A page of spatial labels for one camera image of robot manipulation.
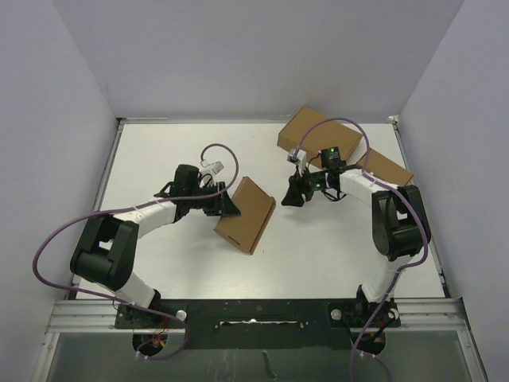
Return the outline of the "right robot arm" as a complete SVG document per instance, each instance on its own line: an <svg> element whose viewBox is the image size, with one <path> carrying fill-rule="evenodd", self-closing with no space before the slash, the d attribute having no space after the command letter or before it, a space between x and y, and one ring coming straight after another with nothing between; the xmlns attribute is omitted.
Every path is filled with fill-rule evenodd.
<svg viewBox="0 0 509 382"><path fill-rule="evenodd" d="M295 165L283 206L301 207L315 193L337 202L350 196L371 209L371 232L378 268L360 285L361 300L353 306L355 319L371 325L380 319L381 302L393 296L399 276L411 259L429 244L429 223L419 189L398 186L370 175L358 165L347 165L337 147L319 153L322 170L309 170L306 153L292 149L287 161Z"/></svg>

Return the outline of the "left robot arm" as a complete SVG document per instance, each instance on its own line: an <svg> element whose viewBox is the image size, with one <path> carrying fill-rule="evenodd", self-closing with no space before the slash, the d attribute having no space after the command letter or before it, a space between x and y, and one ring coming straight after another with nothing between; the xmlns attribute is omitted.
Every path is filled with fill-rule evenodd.
<svg viewBox="0 0 509 382"><path fill-rule="evenodd" d="M133 316L141 325L156 325L161 319L160 295L134 273L137 242L178 222L192 209L206 216L239 216L225 183L215 180L222 170L221 162L203 160L200 167L181 164L174 179L155 193L147 206L89 218L71 258L71 272L135 305Z"/></svg>

